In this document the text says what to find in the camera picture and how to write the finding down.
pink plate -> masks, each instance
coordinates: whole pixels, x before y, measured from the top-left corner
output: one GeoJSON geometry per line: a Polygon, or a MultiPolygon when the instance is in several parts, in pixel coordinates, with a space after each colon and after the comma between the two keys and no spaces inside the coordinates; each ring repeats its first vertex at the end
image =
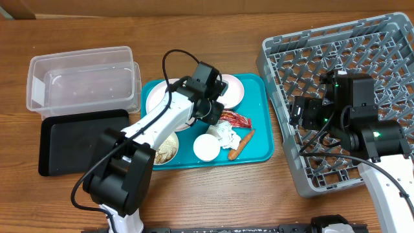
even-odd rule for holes
{"type": "Polygon", "coordinates": [[[217,101],[224,104],[224,109],[232,109],[240,104],[245,95],[245,88],[238,78],[229,74],[222,74],[223,81],[227,81],[228,88],[217,101]]]}
{"type": "MultiPolygon", "coordinates": [[[[178,80],[178,78],[172,78],[169,80],[169,83],[175,83],[178,80]]],[[[147,101],[145,103],[145,109],[147,113],[152,111],[159,103],[161,103],[162,99],[164,98],[164,95],[166,93],[167,83],[165,81],[162,81],[158,83],[149,93],[147,97],[147,101]]],[[[194,122],[194,118],[191,118],[189,121],[187,121],[187,124],[191,125],[194,122]]],[[[189,128],[189,125],[182,124],[179,127],[175,129],[176,132],[183,131],[185,129],[189,128]]]]}

white plate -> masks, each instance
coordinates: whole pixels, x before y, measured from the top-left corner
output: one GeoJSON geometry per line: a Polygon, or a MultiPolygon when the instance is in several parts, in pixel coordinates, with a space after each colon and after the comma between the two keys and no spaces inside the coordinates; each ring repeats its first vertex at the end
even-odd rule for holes
{"type": "MultiPolygon", "coordinates": [[[[169,83],[173,84],[178,80],[178,78],[172,78],[169,79],[169,83]]],[[[147,101],[145,102],[145,109],[147,113],[152,111],[159,103],[161,103],[162,99],[164,98],[164,95],[166,94],[167,89],[167,83],[165,81],[162,81],[158,83],[149,93],[147,97],[147,101]]],[[[187,124],[191,125],[194,122],[194,118],[191,118],[187,121],[187,124]]],[[[179,127],[175,129],[176,132],[183,131],[185,129],[189,128],[189,125],[182,124],[179,127]]]]}

red snack wrapper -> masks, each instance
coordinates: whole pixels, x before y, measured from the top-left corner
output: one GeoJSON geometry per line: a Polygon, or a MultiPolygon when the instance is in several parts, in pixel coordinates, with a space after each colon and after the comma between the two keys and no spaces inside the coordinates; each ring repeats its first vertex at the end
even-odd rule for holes
{"type": "Polygon", "coordinates": [[[252,128],[252,120],[229,110],[223,110],[220,120],[228,121],[234,128],[252,128]]]}

gray dish rack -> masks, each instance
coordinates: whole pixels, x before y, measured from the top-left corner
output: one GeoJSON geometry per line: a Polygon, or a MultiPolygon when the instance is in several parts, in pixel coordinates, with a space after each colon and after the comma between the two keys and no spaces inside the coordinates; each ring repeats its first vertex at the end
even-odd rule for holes
{"type": "MultiPolygon", "coordinates": [[[[296,189],[303,197],[363,184],[357,167],[346,159],[300,157],[299,150],[316,131],[289,125],[293,96],[320,98],[319,74],[331,69],[364,72],[376,79],[380,120],[395,119],[414,151],[414,30],[403,13],[267,38],[256,60],[266,92],[278,116],[283,149],[296,189]]],[[[346,153],[340,146],[316,143],[312,152],[346,153]]]]}

black tray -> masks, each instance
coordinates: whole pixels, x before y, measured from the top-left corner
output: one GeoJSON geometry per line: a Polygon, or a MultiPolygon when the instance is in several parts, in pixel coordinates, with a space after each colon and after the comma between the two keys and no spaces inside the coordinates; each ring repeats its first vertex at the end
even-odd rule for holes
{"type": "Polygon", "coordinates": [[[123,109],[46,118],[41,125],[39,174],[86,171],[95,143],[105,129],[120,131],[127,126],[129,115],[123,109]]]}

